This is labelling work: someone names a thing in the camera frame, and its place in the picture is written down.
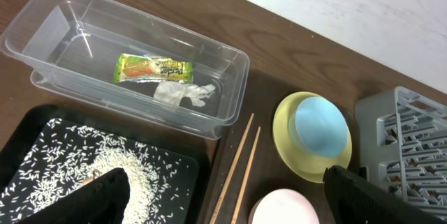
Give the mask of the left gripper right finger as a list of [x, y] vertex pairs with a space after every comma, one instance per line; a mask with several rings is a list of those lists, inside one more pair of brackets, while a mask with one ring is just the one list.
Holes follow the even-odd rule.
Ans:
[[326, 169], [323, 183], [337, 224], [443, 224], [341, 166]]

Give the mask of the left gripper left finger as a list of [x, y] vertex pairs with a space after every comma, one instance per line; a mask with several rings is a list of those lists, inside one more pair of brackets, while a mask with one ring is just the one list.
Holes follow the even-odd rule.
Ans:
[[18, 224], [121, 224], [130, 191], [127, 173], [115, 168]]

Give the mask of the yellow plate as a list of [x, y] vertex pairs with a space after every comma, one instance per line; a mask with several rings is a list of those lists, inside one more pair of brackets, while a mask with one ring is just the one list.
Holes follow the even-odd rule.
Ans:
[[303, 152], [292, 143], [291, 137], [288, 134], [288, 117], [291, 116], [295, 106], [304, 99], [313, 96], [322, 97], [307, 91], [295, 92], [285, 97], [275, 112], [272, 134], [277, 151], [285, 164], [303, 179], [314, 183], [321, 183], [326, 169], [333, 165], [338, 165], [343, 168], [349, 166], [352, 154], [352, 141], [349, 131], [346, 148], [340, 155], [333, 158]]

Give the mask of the white small bowl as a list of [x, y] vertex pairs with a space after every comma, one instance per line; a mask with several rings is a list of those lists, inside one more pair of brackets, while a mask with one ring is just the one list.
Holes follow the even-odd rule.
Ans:
[[282, 188], [257, 201], [250, 212], [248, 224], [319, 224], [319, 219], [305, 196]]

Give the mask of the light blue bowl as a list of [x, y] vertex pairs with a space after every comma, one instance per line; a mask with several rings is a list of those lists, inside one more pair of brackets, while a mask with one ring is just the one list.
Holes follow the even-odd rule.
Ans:
[[346, 148], [349, 130], [342, 113], [333, 103], [313, 96], [293, 108], [288, 117], [288, 134], [299, 150], [333, 158]]

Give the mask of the wooden chopstick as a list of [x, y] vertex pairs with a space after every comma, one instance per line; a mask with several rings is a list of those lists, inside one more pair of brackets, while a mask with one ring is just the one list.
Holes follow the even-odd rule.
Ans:
[[257, 128], [256, 136], [255, 136], [255, 139], [254, 139], [253, 146], [251, 148], [249, 160], [247, 162], [247, 166], [246, 166], [246, 169], [244, 171], [244, 177], [243, 177], [243, 180], [242, 180], [242, 183], [241, 183], [241, 186], [240, 186], [240, 191], [238, 193], [237, 202], [235, 204], [235, 208], [234, 208], [234, 211], [233, 211], [233, 215], [232, 215], [230, 224], [236, 224], [237, 223], [238, 214], [240, 212], [240, 207], [241, 207], [241, 204], [242, 204], [242, 200], [244, 198], [244, 193], [245, 193], [245, 190], [246, 190], [246, 187], [247, 187], [247, 182], [249, 180], [249, 174], [251, 172], [251, 166], [252, 166], [252, 163], [253, 163], [253, 160], [254, 160], [254, 156], [255, 156], [255, 153], [256, 153], [256, 147], [258, 145], [258, 139], [259, 139], [260, 134], [261, 134], [261, 127], [259, 126]]
[[253, 121], [253, 118], [254, 118], [254, 113], [252, 113], [251, 116], [249, 117], [248, 123], [247, 123], [246, 128], [244, 130], [244, 133], [243, 133], [243, 135], [241, 137], [241, 140], [240, 140], [240, 143], [238, 145], [237, 151], [235, 152], [233, 161], [231, 163], [230, 169], [229, 169], [228, 174], [226, 176], [225, 182], [223, 183], [221, 192], [219, 194], [219, 198], [218, 198], [217, 203], [216, 203], [216, 205], [214, 207], [214, 210], [212, 212], [209, 224], [215, 224], [216, 223], [216, 220], [217, 220], [217, 217], [219, 215], [219, 211], [220, 211], [221, 205], [222, 205], [223, 200], [224, 200], [224, 198], [226, 196], [226, 192], [227, 192], [228, 187], [230, 185], [230, 181], [231, 181], [231, 179], [233, 177], [233, 173], [235, 171], [237, 162], [239, 161], [240, 154], [242, 152], [243, 146], [244, 146], [244, 144], [246, 142], [249, 130], [251, 128], [251, 123]]

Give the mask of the white napkin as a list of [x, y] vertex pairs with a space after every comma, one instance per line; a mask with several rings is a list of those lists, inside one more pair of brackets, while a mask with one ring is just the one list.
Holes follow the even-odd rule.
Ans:
[[216, 90], [213, 84], [199, 87], [196, 84], [180, 82], [160, 82], [154, 92], [154, 98], [179, 106], [183, 98], [189, 98], [195, 107], [205, 106], [204, 98], [209, 98]]

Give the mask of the green snack wrapper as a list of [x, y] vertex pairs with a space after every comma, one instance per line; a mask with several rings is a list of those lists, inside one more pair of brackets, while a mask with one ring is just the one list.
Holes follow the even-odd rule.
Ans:
[[121, 53], [117, 59], [113, 82], [179, 82], [191, 83], [193, 64], [156, 55]]

